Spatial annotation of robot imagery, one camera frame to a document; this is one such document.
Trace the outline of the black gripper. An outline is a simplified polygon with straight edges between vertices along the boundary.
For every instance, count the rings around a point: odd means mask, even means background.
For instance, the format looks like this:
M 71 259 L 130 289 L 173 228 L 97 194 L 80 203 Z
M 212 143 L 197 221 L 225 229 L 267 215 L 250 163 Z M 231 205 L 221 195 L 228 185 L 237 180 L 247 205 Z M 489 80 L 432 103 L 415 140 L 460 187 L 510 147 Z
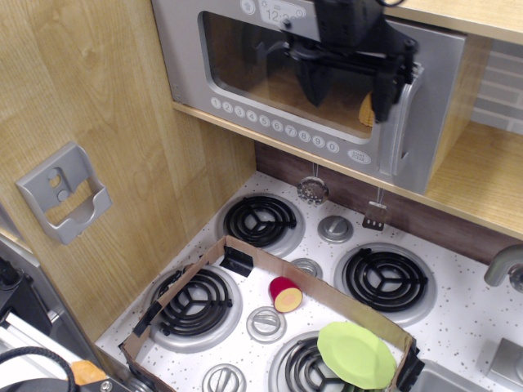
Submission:
M 384 16 L 384 1 L 314 1 L 314 15 L 282 22 L 286 55 L 311 104 L 319 107 L 331 87 L 333 69 L 373 74 L 371 107 L 385 122 L 403 86 L 413 82 L 416 40 Z

